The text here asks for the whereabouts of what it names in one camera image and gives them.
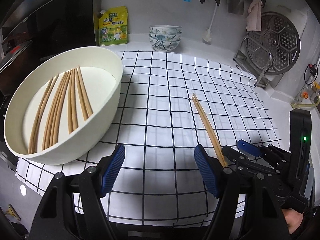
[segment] white tablecloth with black grid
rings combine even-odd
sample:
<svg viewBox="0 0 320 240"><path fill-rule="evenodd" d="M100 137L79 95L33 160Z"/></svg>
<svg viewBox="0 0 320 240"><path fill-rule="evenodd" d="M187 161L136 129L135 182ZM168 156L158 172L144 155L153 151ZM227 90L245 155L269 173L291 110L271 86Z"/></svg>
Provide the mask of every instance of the white tablecloth with black grid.
<svg viewBox="0 0 320 240"><path fill-rule="evenodd" d="M118 110L98 144L64 165L19 159L16 176L40 195L58 171L81 173L110 155L117 143L126 155L111 193L101 199L110 221L158 226L208 225L217 200L208 193L193 151L202 144L215 156L199 114L195 93L220 144L236 149L240 139L279 145L268 110L255 92L249 73L206 59L176 53L125 51ZM263 164L263 159L251 157ZM77 212L81 199L75 194ZM237 216L243 214L240 195Z"/></svg>

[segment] white brush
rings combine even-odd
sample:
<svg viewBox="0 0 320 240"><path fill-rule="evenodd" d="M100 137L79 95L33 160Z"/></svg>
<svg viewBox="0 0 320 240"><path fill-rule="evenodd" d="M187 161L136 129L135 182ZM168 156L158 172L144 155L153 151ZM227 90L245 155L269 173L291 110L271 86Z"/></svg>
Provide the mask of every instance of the white brush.
<svg viewBox="0 0 320 240"><path fill-rule="evenodd" d="M212 19L211 19L211 23L210 23L210 26L209 26L209 29L207 29L203 34L202 34L202 39L206 42L211 42L211 27L212 27L212 23L213 23L213 19L214 19L214 16L216 15L216 11L217 11L217 7L218 5L215 6L214 8L214 12L213 12L213 15L212 15Z"/></svg>

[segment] cartoon chicken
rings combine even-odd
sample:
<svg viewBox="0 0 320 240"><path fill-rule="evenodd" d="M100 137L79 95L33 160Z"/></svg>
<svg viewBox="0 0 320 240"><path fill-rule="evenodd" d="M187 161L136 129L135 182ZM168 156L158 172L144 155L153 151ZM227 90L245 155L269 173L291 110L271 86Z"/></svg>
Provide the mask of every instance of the cartoon chicken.
<svg viewBox="0 0 320 240"><path fill-rule="evenodd" d="M119 40L124 36L123 32L121 31L121 27L120 26L118 26L118 28L115 31L113 31L113 34L114 34L114 38L116 40Z"/></svg>

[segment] stack of bowls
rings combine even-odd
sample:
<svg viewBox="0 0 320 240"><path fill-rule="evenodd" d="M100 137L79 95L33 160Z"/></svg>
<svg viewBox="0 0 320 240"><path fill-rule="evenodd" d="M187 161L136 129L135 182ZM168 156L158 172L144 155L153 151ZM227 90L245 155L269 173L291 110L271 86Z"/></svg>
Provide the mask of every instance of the stack of bowls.
<svg viewBox="0 0 320 240"><path fill-rule="evenodd" d="M172 25L149 26L149 39L156 51L171 51L180 43L181 27Z"/></svg>

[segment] seasoning packet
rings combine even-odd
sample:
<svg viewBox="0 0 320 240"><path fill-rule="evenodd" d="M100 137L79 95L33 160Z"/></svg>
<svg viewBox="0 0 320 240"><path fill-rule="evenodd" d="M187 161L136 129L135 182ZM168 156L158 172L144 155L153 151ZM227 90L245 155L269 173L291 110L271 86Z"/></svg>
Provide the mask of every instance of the seasoning packet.
<svg viewBox="0 0 320 240"><path fill-rule="evenodd" d="M100 46L127 43L127 22L128 11L125 6L106 11L99 19Z"/></svg>

